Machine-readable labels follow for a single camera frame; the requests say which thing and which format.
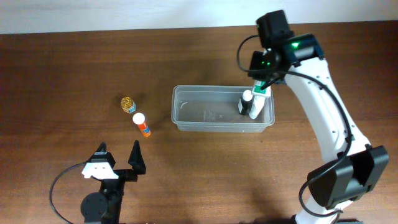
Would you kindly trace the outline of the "white medicine box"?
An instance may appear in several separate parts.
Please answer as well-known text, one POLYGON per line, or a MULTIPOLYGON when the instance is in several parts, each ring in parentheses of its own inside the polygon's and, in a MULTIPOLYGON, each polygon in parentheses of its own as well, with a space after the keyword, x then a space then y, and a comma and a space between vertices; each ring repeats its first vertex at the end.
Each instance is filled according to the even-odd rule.
POLYGON ((265 89, 262 89, 266 83, 267 82, 256 80, 253 84, 252 95, 270 98, 272 93, 271 87, 269 86, 265 89))

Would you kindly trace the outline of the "white spray bottle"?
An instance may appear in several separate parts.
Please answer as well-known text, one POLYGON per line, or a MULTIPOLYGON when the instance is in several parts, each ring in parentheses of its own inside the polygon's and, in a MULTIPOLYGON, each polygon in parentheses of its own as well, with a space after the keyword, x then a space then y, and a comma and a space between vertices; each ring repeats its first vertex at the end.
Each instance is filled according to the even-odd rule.
POLYGON ((255 96, 252 102, 252 106, 249 112, 249 117, 251 119, 256 119, 264 107, 265 97, 263 96, 255 96))

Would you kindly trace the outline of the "black bottle white cap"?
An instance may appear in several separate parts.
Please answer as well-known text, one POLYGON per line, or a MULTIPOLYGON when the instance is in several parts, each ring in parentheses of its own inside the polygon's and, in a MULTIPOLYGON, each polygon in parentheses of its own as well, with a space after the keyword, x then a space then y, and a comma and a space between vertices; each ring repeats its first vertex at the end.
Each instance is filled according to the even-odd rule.
POLYGON ((245 90, 243 94, 241 95, 239 101, 238 101, 238 111, 239 114, 241 115, 248 115, 251 107, 252 107, 252 101, 254 97, 252 95, 251 90, 245 90))

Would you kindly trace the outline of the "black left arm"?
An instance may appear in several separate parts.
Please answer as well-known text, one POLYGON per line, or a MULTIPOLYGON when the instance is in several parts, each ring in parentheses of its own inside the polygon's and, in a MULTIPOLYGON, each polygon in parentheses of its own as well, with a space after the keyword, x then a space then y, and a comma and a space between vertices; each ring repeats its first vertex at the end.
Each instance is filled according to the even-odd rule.
POLYGON ((102 142, 95 153, 87 160, 82 174, 86 179, 101 183, 99 191, 88 194, 80 205, 85 223, 119 223, 124 186, 136 182, 139 175, 146 173, 139 141, 134 141, 127 163, 130 169, 114 169, 116 161, 102 142))

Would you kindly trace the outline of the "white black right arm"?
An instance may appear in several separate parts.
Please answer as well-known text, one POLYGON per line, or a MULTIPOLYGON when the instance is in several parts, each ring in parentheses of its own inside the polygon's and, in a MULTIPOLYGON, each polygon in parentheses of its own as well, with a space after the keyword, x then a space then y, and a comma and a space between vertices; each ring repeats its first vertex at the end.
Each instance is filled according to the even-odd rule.
POLYGON ((265 87, 283 81, 312 125, 323 165, 307 175, 308 200, 291 223, 340 223, 343 210, 376 186, 388 162, 383 146, 373 146, 358 129, 339 96, 325 54, 313 34, 295 35, 284 11, 256 21, 264 53, 253 55, 248 75, 265 87))

